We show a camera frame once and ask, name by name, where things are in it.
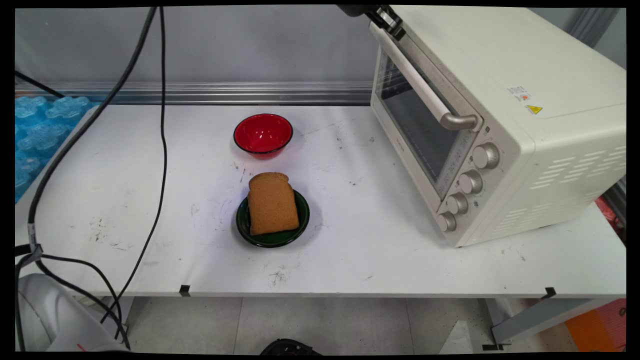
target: cream toaster oven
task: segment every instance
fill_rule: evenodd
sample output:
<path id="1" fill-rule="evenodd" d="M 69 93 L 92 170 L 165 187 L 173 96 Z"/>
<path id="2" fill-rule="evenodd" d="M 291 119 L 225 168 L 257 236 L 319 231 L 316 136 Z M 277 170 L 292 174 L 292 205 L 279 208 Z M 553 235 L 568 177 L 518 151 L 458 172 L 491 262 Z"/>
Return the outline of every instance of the cream toaster oven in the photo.
<path id="1" fill-rule="evenodd" d="M 575 218 L 626 174 L 617 64 L 525 8 L 378 15 L 371 106 L 455 246 Z"/>

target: oven door handle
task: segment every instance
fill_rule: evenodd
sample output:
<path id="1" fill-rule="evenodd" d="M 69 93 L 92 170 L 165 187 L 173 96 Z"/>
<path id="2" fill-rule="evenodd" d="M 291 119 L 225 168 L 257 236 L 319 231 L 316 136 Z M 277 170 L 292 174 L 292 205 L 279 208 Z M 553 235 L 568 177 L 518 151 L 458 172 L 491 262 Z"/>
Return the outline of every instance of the oven door handle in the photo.
<path id="1" fill-rule="evenodd" d="M 369 30 L 442 127 L 453 131 L 475 128 L 478 118 L 475 115 L 453 115 L 384 30 L 377 26 L 369 26 Z"/>

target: green plate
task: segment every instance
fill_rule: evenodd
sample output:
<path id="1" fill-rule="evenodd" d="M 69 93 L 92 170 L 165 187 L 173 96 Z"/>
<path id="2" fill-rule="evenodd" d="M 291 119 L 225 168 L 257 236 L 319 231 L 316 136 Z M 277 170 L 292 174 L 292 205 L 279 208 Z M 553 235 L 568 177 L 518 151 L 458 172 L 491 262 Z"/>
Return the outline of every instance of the green plate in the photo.
<path id="1" fill-rule="evenodd" d="M 298 222 L 300 226 L 297 229 L 279 231 L 277 233 L 251 235 L 251 217 L 249 216 L 249 198 L 245 197 L 236 213 L 236 225 L 242 237 L 260 247 L 279 247 L 287 245 L 297 239 L 309 224 L 309 205 L 305 198 L 299 192 L 293 190 L 293 197 L 296 201 L 296 209 L 298 210 Z"/>

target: bread slice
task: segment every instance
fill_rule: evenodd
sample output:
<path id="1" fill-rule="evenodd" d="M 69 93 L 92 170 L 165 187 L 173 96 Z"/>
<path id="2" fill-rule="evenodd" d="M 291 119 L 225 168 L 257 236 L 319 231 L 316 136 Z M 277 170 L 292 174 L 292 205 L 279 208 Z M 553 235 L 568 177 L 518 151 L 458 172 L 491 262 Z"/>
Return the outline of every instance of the bread slice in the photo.
<path id="1" fill-rule="evenodd" d="M 280 172 L 263 172 L 249 180 L 251 235 L 293 230 L 300 226 L 289 178 Z"/>

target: table surface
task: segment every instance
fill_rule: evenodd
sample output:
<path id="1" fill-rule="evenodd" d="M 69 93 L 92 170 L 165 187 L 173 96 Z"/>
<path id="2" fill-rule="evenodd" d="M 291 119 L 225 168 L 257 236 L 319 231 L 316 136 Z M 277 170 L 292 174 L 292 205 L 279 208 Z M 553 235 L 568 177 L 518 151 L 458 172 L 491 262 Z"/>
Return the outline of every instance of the table surface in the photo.
<path id="1" fill-rule="evenodd" d="M 294 127 L 271 160 L 232 139 L 256 113 Z M 92 262 L 116 291 L 156 215 L 159 118 L 159 106 L 107 107 L 56 169 L 36 214 L 45 253 Z M 557 297 L 626 296 L 626 248 L 595 204 L 570 222 L 452 247 L 368 107 L 167 106 L 165 132 L 163 210 L 126 295 L 177 296 L 190 285 L 192 296 L 541 297 L 551 286 Z M 311 211 L 302 236 L 275 249 L 250 245 L 235 224 L 248 180 L 267 171 L 287 174 Z M 37 182 L 15 206 L 16 245 L 28 242 Z M 108 294 L 91 269 L 44 261 Z"/>

